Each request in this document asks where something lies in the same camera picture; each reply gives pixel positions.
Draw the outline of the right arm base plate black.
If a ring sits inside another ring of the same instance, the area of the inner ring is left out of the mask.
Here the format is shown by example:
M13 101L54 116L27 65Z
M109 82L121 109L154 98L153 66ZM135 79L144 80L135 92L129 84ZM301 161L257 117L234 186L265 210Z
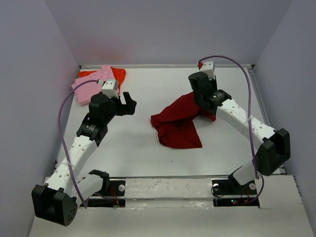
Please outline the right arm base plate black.
M232 188L228 179L215 179L212 180L211 194L214 207L260 206L258 198L252 201L258 194L254 180L241 188Z

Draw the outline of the back table rail white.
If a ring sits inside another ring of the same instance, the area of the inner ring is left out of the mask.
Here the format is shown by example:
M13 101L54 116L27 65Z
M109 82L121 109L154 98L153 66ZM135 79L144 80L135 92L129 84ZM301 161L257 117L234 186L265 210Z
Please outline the back table rail white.
M242 64L242 67L247 69L253 69L255 65ZM81 70L98 70L102 65L79 65ZM198 68L195 64L138 64L138 65L113 65L115 68L122 69L160 69L160 68ZM237 68L237 65L233 64L215 64L216 68Z

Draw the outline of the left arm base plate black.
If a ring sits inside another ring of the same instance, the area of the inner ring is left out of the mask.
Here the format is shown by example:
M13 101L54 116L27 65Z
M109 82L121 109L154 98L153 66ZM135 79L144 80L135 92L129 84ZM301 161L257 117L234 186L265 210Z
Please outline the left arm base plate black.
M110 180L108 189L94 193L87 200L87 207L125 207L125 180Z

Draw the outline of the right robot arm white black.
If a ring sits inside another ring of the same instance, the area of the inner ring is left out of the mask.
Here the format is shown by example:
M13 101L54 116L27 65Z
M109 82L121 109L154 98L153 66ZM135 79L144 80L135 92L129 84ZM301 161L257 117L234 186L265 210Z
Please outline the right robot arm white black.
M188 79L195 103L234 127L249 140L255 153L252 161L229 175L226 186L231 193L240 193L256 176L272 175L290 159L290 134L286 129L276 130L249 117L231 95L217 89L216 80L206 73L193 73Z

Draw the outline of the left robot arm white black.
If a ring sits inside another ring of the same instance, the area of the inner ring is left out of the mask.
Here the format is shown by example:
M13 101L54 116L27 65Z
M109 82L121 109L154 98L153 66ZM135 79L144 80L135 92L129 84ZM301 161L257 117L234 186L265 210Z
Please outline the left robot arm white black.
M110 187L110 176L94 169L77 181L87 160L99 147L108 132L108 124L115 116L133 115L136 101L128 92L111 97L102 92L91 97L88 113L84 117L73 144L65 149L65 158L43 185L35 185L32 201L35 216L62 226L72 223L80 206L87 208L88 199L97 193L104 195Z

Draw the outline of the pink t shirt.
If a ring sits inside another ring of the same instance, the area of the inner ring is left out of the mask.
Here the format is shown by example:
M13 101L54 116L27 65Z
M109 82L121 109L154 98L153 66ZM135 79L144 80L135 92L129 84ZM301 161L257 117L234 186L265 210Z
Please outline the pink t shirt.
M78 72L78 78L72 84L72 88L88 80L102 80L115 79L113 69L110 65L104 65L97 71L81 71ZM90 103L90 99L93 95L101 92L101 85L96 82L89 82L75 90L75 96L78 103L84 106Z

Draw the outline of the dark red t shirt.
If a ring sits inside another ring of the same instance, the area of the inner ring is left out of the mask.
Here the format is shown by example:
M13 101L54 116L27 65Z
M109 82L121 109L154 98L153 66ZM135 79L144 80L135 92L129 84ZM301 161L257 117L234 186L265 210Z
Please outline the dark red t shirt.
M194 94L180 96L159 114L151 116L151 125L161 145L173 149L202 148L193 120L199 116L216 121L216 116L194 102Z

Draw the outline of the orange t shirt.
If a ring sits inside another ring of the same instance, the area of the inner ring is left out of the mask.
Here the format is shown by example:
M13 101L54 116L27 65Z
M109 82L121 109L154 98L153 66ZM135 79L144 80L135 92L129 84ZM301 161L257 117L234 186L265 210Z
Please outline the orange t shirt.
M112 71L114 78L118 81L118 92L120 93L120 87L125 80L126 70L120 69L120 68L115 68L115 67L111 67L110 70ZM93 74L95 72L98 72L98 70L80 71L80 72L78 72L78 77L79 78L85 77L85 76L88 76L88 75Z

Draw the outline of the front table rail metal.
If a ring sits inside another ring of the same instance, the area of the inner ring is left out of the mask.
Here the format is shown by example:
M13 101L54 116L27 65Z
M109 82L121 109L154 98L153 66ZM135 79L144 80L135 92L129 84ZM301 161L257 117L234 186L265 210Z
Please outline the front table rail metal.
M131 178L211 178L211 179L227 179L229 175L186 175L186 176L110 176L112 179L131 179Z

